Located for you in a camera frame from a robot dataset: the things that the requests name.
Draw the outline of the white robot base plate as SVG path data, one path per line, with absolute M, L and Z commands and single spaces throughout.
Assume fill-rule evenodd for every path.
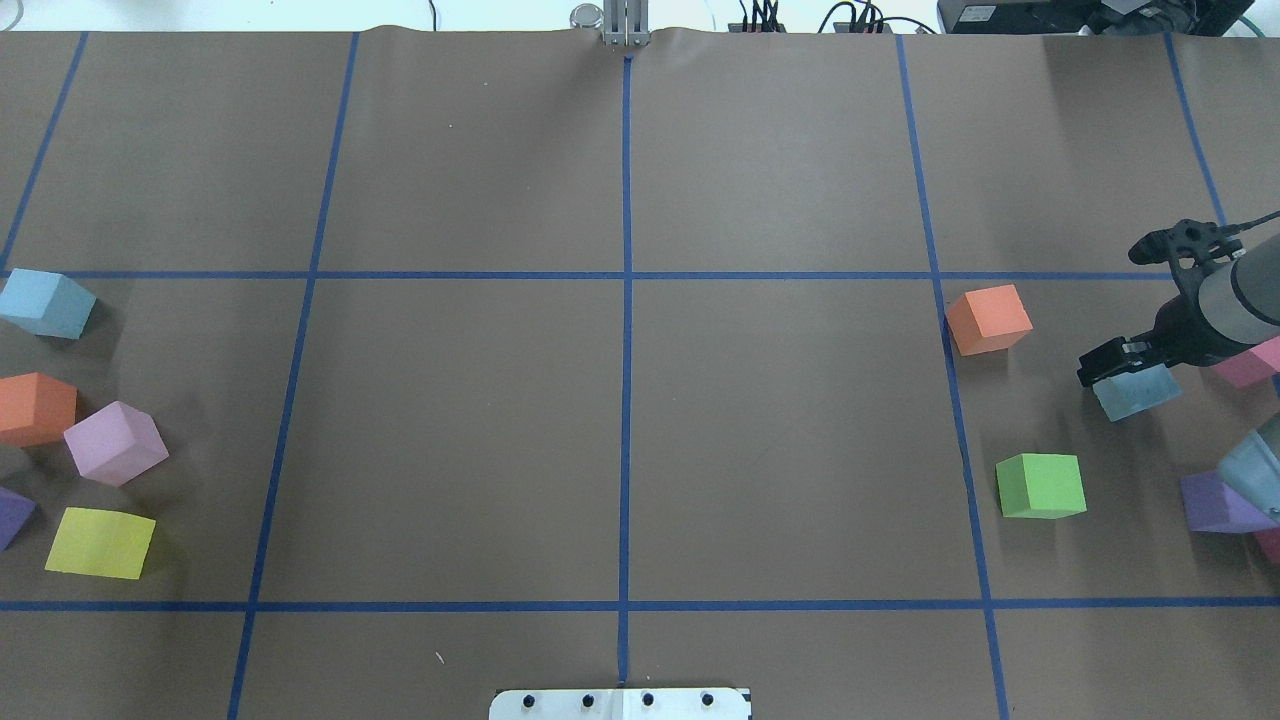
M 728 687 L 512 689 L 489 719 L 751 719 L 746 689 Z

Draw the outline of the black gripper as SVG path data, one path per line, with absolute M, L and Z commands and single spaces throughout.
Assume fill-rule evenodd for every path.
M 1242 354 L 1244 345 L 1211 325 L 1199 305 L 1202 284 L 1216 274 L 1229 278 L 1228 261 L 1242 249 L 1221 225 L 1189 219 L 1134 242 L 1128 251 L 1130 263 L 1167 263 L 1178 295 L 1157 311 L 1151 331 L 1130 340 L 1111 338 L 1079 356 L 1080 386 L 1091 388 L 1156 365 L 1212 366 Z

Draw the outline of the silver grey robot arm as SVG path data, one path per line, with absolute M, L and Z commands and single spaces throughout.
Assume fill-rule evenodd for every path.
M 1276 219 L 1275 211 L 1229 225 L 1183 219 L 1134 242 L 1129 261 L 1166 263 L 1178 295 L 1146 333 L 1111 338 L 1082 355 L 1082 387 L 1152 366 L 1216 366 L 1277 338 L 1277 237 L 1253 249 L 1238 238 Z

